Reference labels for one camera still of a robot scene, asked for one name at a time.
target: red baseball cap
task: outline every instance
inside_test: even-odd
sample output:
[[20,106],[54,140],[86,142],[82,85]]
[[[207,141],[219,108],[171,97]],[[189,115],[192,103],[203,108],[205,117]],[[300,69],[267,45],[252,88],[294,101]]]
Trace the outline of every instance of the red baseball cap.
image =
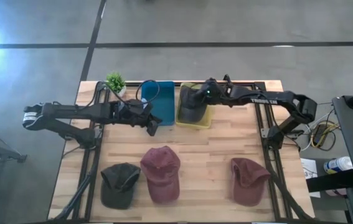
[[261,165],[246,158],[232,159],[232,198],[244,206],[258,205],[270,173]]
[[179,197],[181,161],[168,146],[151,148],[140,161],[141,170],[147,177],[150,197],[156,203],[168,203]]

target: potted plant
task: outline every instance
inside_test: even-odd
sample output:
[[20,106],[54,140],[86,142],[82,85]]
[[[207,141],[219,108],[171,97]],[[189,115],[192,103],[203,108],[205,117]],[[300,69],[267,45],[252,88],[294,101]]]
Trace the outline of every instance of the potted plant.
[[119,72],[111,72],[110,74],[108,74],[106,84],[120,97],[122,97],[125,94],[125,91],[126,91],[125,81],[123,80]]

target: blue basket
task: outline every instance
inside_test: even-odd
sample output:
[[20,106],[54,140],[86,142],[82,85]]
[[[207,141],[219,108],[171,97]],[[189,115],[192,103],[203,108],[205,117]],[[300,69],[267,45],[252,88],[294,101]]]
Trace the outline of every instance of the blue basket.
[[[160,118],[160,126],[171,126],[175,123],[175,84],[174,82],[158,82],[158,96],[151,102],[151,113]],[[157,84],[147,82],[141,87],[141,97],[150,100],[157,93]]]

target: wooden table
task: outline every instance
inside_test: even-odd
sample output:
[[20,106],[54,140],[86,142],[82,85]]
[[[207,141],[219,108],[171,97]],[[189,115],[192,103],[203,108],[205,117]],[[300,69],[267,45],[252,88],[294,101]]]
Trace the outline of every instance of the wooden table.
[[[266,83],[268,91],[283,91],[279,80],[263,82]],[[81,82],[77,96],[78,105],[85,105],[91,100],[95,84],[96,82]],[[135,87],[128,87],[124,98],[134,98],[135,91]],[[176,87],[175,95],[175,102],[178,102],[178,87]],[[196,130],[178,126],[161,126],[156,135],[150,137],[145,128],[132,128],[120,124],[106,125],[98,166],[99,172],[106,167],[122,162],[140,166],[139,162],[147,150],[152,147],[169,146],[181,160],[179,170],[181,193],[179,200],[171,205],[156,205],[150,199],[146,177],[142,173],[136,186],[131,208],[114,210],[101,204],[102,177],[98,174],[90,221],[272,221],[274,218],[268,189],[265,190],[262,201],[256,207],[244,207],[230,199],[231,158],[244,157],[265,166],[254,104],[233,108],[222,105],[213,107],[213,120],[209,129]],[[278,123],[288,117],[288,112],[280,106],[274,106],[273,111]],[[78,128],[86,128],[89,121],[73,120],[72,124]],[[75,141],[70,141],[66,144],[64,152],[76,146],[78,145]],[[280,156],[288,190],[304,211],[313,217],[314,212],[298,150],[294,146],[285,145],[280,150]],[[62,160],[49,218],[59,214],[75,193],[82,157],[83,150],[79,149],[68,154]],[[81,217],[85,211],[86,194],[82,198]],[[284,214],[282,197],[279,192],[278,201],[281,213]]]

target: concrete floor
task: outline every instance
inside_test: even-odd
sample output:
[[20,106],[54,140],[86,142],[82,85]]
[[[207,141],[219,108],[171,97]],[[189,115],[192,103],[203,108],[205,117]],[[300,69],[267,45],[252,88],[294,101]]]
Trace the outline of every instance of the concrete floor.
[[[100,0],[0,1],[0,44],[88,44]],[[106,42],[353,41],[353,0],[112,0],[98,43]],[[0,49],[0,137],[23,154],[0,173],[0,223],[46,219],[64,141],[49,131],[26,131],[23,107],[72,104],[87,49]],[[285,90],[319,103],[353,94],[353,47],[96,49],[87,80],[110,71],[127,80],[282,80]],[[319,106],[318,117],[331,110]],[[298,141],[305,147],[307,140]],[[309,148],[305,158],[347,151],[338,134],[330,152]],[[316,207],[316,215],[341,216]]]

